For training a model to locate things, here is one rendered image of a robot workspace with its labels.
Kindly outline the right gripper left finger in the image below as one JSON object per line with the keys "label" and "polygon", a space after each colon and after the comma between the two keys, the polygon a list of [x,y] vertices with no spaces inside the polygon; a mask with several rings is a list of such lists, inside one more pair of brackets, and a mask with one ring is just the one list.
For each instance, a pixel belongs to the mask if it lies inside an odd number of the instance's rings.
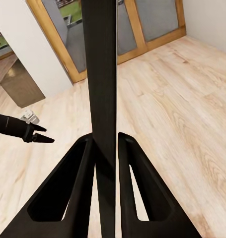
{"label": "right gripper left finger", "polygon": [[73,144],[0,238],[87,238],[94,168],[91,132]]}

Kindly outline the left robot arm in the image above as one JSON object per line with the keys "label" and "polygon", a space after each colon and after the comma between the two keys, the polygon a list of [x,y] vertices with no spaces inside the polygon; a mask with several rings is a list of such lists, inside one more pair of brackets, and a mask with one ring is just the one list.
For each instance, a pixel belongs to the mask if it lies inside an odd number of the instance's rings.
{"label": "left robot arm", "polygon": [[0,133],[14,137],[22,138],[24,142],[39,142],[39,143],[54,143],[55,140],[39,133],[33,134],[36,131],[44,131],[47,129],[37,125],[38,117],[30,108],[25,109],[19,118],[5,116],[0,114]]}

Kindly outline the poster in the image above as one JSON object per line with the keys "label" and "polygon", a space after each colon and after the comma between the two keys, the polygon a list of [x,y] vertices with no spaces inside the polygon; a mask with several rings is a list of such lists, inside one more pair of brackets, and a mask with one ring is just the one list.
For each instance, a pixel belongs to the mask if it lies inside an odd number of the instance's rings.
{"label": "poster", "polygon": [[81,0],[102,238],[116,238],[118,0]]}

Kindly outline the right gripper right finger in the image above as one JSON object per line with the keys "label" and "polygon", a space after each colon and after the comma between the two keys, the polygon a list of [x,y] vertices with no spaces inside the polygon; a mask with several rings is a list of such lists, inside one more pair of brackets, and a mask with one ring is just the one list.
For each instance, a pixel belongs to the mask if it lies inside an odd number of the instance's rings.
{"label": "right gripper right finger", "polygon": [[[137,216],[130,165],[149,221]],[[119,132],[122,238],[202,238],[137,140]]]}

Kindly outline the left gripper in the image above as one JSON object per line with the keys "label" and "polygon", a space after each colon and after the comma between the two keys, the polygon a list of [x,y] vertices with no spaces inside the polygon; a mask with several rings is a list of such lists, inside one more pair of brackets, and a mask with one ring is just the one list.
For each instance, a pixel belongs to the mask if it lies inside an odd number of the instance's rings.
{"label": "left gripper", "polygon": [[34,131],[44,131],[46,132],[47,129],[41,127],[39,125],[34,125],[33,123],[26,123],[19,118],[14,118],[11,116],[7,116],[7,123],[5,126],[4,131],[2,134],[10,135],[14,137],[22,138],[24,142],[39,142],[39,143],[54,143],[55,140],[44,136],[39,133],[33,134]]}

